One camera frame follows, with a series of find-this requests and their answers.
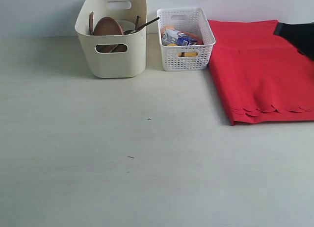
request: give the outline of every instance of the white storage bin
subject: white storage bin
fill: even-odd
[[[131,3],[130,9],[112,9],[108,3],[120,1]],[[115,20],[135,23],[140,16],[139,26],[147,21],[146,0],[86,0],[75,24],[80,43],[92,73],[102,78],[133,77],[146,67],[146,28],[129,35],[89,35],[89,14],[94,12],[93,29],[97,22],[109,16]],[[99,53],[96,45],[124,44],[126,52]]]
[[[157,11],[159,43],[162,64],[166,71],[202,70],[207,67],[211,50],[215,44],[204,11],[201,8],[173,8]],[[202,38],[204,45],[167,47],[161,43],[160,29],[166,25],[174,25],[181,32],[190,32]],[[179,53],[197,52],[195,57],[178,57]]]

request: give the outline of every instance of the white wall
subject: white wall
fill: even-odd
[[[0,0],[0,38],[75,35],[84,0]],[[159,8],[202,7],[209,19],[288,23],[314,21],[313,0],[148,0],[149,18]],[[152,26],[149,32],[156,32]]]

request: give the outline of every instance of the cream plastic bin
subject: cream plastic bin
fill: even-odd
[[[109,6],[119,2],[130,2],[130,9],[117,9]],[[93,29],[105,16],[115,20],[135,23],[136,16],[141,17],[139,26],[147,21],[146,0],[86,0],[75,24],[80,43],[92,73],[102,78],[133,77],[146,67],[146,28],[129,35],[90,36],[89,14],[94,12]],[[96,45],[124,44],[126,52],[99,53]]]
[[[166,71],[202,70],[207,67],[216,40],[201,8],[173,8],[157,11],[162,64]],[[203,39],[204,45],[167,47],[161,43],[160,29],[174,25],[181,32],[190,32]],[[178,57],[179,53],[196,52],[195,57]]]

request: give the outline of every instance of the red cloth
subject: red cloth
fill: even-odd
[[[277,23],[209,21],[209,69],[232,125],[314,120],[314,62],[273,35]]]

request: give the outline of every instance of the table surface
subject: table surface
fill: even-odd
[[[314,225],[314,123],[230,126],[208,70],[99,79],[76,37],[0,41],[1,227]]]

